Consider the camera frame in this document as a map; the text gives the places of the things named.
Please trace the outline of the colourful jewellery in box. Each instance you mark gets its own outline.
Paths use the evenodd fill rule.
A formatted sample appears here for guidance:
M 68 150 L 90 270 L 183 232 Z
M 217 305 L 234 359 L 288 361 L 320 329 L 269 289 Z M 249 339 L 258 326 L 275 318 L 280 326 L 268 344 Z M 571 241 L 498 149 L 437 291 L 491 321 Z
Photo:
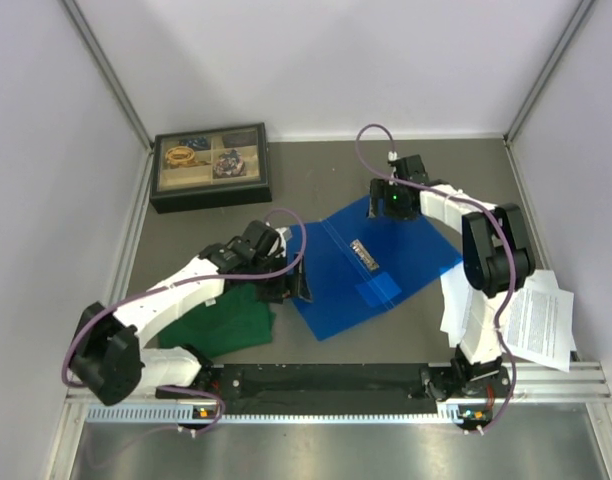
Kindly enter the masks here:
M 213 176 L 215 178 L 236 178 L 245 174 L 245 161 L 236 149 L 219 154 L 213 163 Z

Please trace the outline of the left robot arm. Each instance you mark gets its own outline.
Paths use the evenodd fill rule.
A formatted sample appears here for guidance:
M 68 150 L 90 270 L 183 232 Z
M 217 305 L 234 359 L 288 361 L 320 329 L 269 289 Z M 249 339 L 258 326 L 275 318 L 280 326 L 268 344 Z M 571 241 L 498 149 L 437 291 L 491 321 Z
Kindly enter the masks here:
M 307 298 L 306 248 L 290 255 L 290 238 L 290 229 L 254 220 L 243 234 L 205 247 L 150 289 L 112 306 L 91 304 L 65 355 L 63 382 L 88 389 L 105 406 L 154 390 L 206 394 L 213 374 L 197 348 L 152 348 L 150 341 L 193 309 L 215 304 L 234 286 L 260 287 L 265 302 Z

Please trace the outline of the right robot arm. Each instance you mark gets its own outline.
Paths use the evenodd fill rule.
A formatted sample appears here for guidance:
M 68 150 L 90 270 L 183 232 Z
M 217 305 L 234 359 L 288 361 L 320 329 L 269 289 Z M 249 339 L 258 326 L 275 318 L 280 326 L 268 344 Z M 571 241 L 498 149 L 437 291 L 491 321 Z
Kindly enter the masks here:
M 475 200 L 441 181 L 430 181 L 419 155 L 388 153 L 391 174 L 370 183 L 367 215 L 397 220 L 420 216 L 437 220 L 461 235 L 462 271 L 469 285 L 466 329 L 455 347 L 446 380 L 422 374 L 427 393 L 444 401 L 455 394 L 476 395 L 508 377 L 502 354 L 502 312 L 536 268 L 521 208 Z

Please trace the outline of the metal folder clip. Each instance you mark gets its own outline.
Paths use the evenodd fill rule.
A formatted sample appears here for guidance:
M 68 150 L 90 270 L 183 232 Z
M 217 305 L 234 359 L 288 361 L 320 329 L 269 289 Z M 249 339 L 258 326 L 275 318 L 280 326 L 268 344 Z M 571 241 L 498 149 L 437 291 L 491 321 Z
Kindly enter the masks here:
M 350 248 L 353 253 L 358 257 L 362 264 L 367 268 L 368 271 L 376 271 L 379 269 L 379 264 L 361 243 L 359 239 L 355 239 L 350 243 Z

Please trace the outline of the green folded t-shirt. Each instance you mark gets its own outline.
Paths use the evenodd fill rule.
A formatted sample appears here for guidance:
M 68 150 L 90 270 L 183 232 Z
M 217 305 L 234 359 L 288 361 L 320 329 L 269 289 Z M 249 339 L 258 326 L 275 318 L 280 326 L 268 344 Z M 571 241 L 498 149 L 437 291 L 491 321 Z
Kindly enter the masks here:
M 213 305 L 188 311 L 157 340 L 160 348 L 190 346 L 214 358 L 271 343 L 274 319 L 270 307 L 257 299 L 255 287 L 244 285 L 221 295 Z

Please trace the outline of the blue file folder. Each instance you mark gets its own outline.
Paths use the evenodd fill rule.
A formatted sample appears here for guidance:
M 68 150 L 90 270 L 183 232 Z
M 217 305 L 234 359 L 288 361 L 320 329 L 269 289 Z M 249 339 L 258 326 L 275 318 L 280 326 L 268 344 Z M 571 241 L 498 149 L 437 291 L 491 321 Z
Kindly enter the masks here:
M 370 218 L 368 207 L 364 196 L 305 225 L 312 299 L 294 304 L 319 341 L 394 309 L 461 263 L 427 219 Z

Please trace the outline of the black compartment display box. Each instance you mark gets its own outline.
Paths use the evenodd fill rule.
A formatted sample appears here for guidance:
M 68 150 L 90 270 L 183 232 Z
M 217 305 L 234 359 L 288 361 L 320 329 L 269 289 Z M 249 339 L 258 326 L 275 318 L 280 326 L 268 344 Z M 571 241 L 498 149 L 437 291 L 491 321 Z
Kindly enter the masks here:
M 246 174 L 213 176 L 218 155 L 236 149 Z M 263 123 L 159 134 L 153 143 L 150 204 L 159 214 L 272 201 L 270 160 Z

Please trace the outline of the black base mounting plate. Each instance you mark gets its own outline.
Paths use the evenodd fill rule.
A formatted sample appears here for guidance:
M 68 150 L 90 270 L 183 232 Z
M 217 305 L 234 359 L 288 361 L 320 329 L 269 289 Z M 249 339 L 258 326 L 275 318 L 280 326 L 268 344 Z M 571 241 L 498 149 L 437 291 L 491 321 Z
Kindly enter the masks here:
M 432 413 L 438 400 L 502 400 L 510 379 L 501 368 L 490 387 L 462 386 L 448 365 L 225 364 L 191 384 L 215 394 L 232 415 L 386 415 Z

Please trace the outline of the aluminium frame rail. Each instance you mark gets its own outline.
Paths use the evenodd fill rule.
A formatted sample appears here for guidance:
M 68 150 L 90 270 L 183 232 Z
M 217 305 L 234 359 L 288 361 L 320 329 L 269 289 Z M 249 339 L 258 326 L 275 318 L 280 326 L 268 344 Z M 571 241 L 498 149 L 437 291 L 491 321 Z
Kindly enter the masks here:
M 599 362 L 572 362 L 568 372 L 536 363 L 518 362 L 514 399 L 537 402 L 604 401 L 612 396 Z

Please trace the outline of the printed white paper sheets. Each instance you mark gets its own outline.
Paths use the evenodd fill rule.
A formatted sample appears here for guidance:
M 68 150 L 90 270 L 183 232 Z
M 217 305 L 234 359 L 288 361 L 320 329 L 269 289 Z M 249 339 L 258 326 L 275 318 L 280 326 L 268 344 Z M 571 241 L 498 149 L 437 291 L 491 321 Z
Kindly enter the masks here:
M 463 265 L 457 264 L 440 276 L 444 313 L 440 330 L 448 335 L 451 348 L 462 340 L 467 308 L 474 291 Z M 548 368 L 567 372 L 570 354 L 576 350 L 572 335 L 574 294 L 559 288 L 555 272 L 536 270 L 516 292 L 501 320 L 505 343 L 511 352 Z

